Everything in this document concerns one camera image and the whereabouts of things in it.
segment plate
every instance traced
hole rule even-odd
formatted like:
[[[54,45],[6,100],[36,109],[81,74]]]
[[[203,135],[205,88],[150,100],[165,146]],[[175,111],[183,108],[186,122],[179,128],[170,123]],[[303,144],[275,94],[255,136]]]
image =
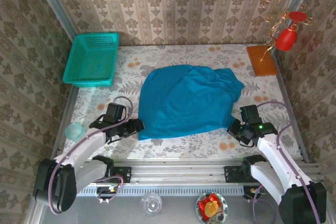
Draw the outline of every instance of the plate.
[[[219,212],[214,217],[206,221],[205,219],[203,219],[201,211],[198,208],[198,201],[203,200],[206,197],[209,197],[211,194],[215,194],[218,197],[221,205],[219,207]],[[207,191],[206,193],[203,193],[202,195],[199,196],[199,198],[196,201],[196,214],[203,224],[223,224],[227,218],[228,210],[229,209],[227,207],[226,200],[222,197],[222,195],[215,193],[214,191]]]

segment teal basket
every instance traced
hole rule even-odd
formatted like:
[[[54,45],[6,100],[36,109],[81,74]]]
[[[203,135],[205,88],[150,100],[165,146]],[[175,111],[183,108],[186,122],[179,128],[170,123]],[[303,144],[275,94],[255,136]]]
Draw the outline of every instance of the teal basket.
[[[119,34],[81,34],[73,41],[63,82],[79,88],[112,85]]]

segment orange wooden board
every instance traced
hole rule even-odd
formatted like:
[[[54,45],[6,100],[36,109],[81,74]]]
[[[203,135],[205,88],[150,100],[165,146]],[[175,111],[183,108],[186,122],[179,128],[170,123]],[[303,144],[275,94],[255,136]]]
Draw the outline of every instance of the orange wooden board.
[[[278,70],[269,52],[267,52],[263,60],[260,61],[266,49],[267,47],[265,45],[246,47],[256,76],[273,76],[278,74]]]

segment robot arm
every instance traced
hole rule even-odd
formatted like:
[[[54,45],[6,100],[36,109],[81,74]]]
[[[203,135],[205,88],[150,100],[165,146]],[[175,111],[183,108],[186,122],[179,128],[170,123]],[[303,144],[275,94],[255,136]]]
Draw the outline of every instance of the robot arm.
[[[271,123],[263,123],[255,105],[240,108],[242,122],[235,120],[228,129],[239,142],[257,146],[261,155],[245,157],[239,173],[249,182],[259,181],[279,206],[285,224],[316,223],[303,184],[308,188],[321,223],[326,220],[327,191],[321,183],[314,183],[295,163],[283,144],[277,144],[277,130]]]
[[[103,129],[121,122],[124,113],[126,113],[126,107],[110,103],[106,114],[101,115],[90,124],[87,135],[96,132],[97,129]],[[75,201],[76,194],[84,187],[99,178],[115,175],[113,173],[113,160],[103,156],[96,156],[91,161],[88,161],[88,158],[98,148],[104,146],[105,143],[111,143],[111,137],[119,136],[119,139],[121,139],[140,132],[143,129],[144,125],[141,120],[130,119],[117,127],[98,132],[82,144],[77,142],[68,151],[55,157],[53,160],[44,159],[37,170],[33,191],[34,199],[39,203],[49,206],[48,186],[51,174],[56,165],[67,156],[52,182],[51,195],[55,209],[58,211],[68,210]]]

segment table surface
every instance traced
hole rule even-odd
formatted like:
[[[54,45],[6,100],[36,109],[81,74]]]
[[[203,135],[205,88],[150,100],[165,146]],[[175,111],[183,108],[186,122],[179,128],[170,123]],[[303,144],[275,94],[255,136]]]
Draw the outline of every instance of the table surface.
[[[269,100],[283,102],[276,76],[256,77],[246,52],[246,45],[190,45],[121,47],[118,51],[113,85],[106,88],[81,88],[72,116],[72,122],[86,129],[115,97],[124,95],[133,101],[132,118],[138,117],[142,84],[148,74],[157,68],[189,64],[212,69],[231,68],[245,88],[232,115],[241,120],[239,107]],[[123,99],[118,103],[128,105]],[[258,109],[264,122],[271,122],[277,130],[289,123],[287,110],[280,105],[264,105]],[[293,158],[300,158],[295,135],[290,127],[281,140]],[[73,141],[67,139],[65,150]],[[138,141],[135,134],[121,141],[99,148],[92,156],[111,158],[243,158],[260,154],[258,148],[241,147],[225,129],[170,139]]]

